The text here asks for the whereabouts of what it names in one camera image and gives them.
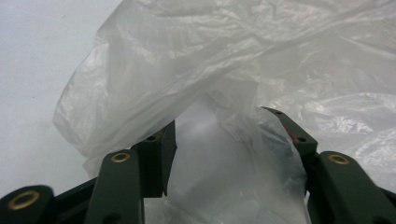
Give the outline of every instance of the crumpled plastic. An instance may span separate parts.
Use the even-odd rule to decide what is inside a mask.
[[[260,106],[287,113],[319,151],[354,157],[375,183],[396,191],[395,18],[391,0],[124,0],[65,87],[53,121],[94,175],[108,152],[181,114],[169,197],[146,203],[152,223],[306,223],[301,163]],[[249,153],[235,167],[251,170],[235,178],[213,172],[240,153],[216,154],[224,148],[217,134]],[[207,149],[208,161],[195,160],[204,152],[194,146]]]

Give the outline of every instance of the black mechanical part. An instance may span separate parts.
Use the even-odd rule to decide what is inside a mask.
[[[381,189],[381,190],[387,196],[387,198],[390,200],[393,206],[396,207],[396,194],[385,189]]]
[[[316,178],[333,212],[334,223],[396,224],[393,204],[347,155],[322,152]]]
[[[56,219],[52,189],[31,186],[17,189],[0,200],[0,222],[18,224],[53,223]]]
[[[140,158],[142,190],[145,198],[160,198],[167,195],[172,162],[177,150],[175,122],[146,140],[131,147]]]
[[[103,159],[84,223],[144,223],[136,151],[126,149],[108,154]]]
[[[75,224],[84,221],[95,183],[96,178],[70,189],[55,198],[57,208],[61,212],[58,216],[57,223]]]
[[[318,142],[309,133],[296,124],[291,118],[279,110],[264,107],[277,116],[289,134],[294,146],[300,154],[301,160],[304,164],[313,162],[317,156]]]

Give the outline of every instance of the screw hole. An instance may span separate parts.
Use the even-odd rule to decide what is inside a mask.
[[[297,139],[298,139],[299,142],[306,142],[306,139],[303,138],[303,137],[298,137]]]
[[[386,219],[382,218],[382,217],[375,217],[373,220],[374,224],[391,224],[389,221],[387,221]]]
[[[148,138],[146,138],[146,140],[147,141],[154,141],[156,138],[155,138],[155,136],[150,136],[150,137],[148,137]]]
[[[128,161],[129,158],[131,158],[131,155],[129,155],[128,153],[121,152],[112,156],[111,160],[114,162],[123,162],[123,161]]]
[[[118,224],[121,221],[119,214],[109,214],[103,218],[103,224]]]
[[[329,156],[329,160],[341,165],[349,164],[349,160],[341,155],[332,154]]]
[[[24,193],[19,194],[17,197],[12,199],[8,203],[8,208],[11,210],[20,210],[22,208],[30,206],[32,203],[37,201],[40,194],[35,190],[28,190]]]

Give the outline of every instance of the gray surface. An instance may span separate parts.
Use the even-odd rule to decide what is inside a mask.
[[[52,115],[119,0],[0,2],[0,197],[27,185],[56,194],[88,180]]]

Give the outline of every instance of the plastic bag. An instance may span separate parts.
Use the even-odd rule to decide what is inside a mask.
[[[213,202],[203,197],[212,210],[199,194],[190,203],[183,198],[193,194],[190,186],[170,194],[166,205],[148,203],[148,213],[160,206],[163,223],[305,223],[301,164],[279,123],[259,106],[300,121],[321,149],[346,152],[372,168],[385,164],[387,171],[369,169],[369,174],[396,188],[389,181],[396,179],[396,168],[389,166],[396,161],[395,13],[396,3],[382,0],[125,0],[67,84],[54,123],[94,174],[109,151],[155,133],[207,92],[207,103],[214,105],[209,114],[244,143],[240,147],[251,153],[257,179]],[[177,169],[186,159],[176,158],[174,190],[189,183],[175,175],[189,170],[187,163]],[[294,209],[285,211],[288,204]]]

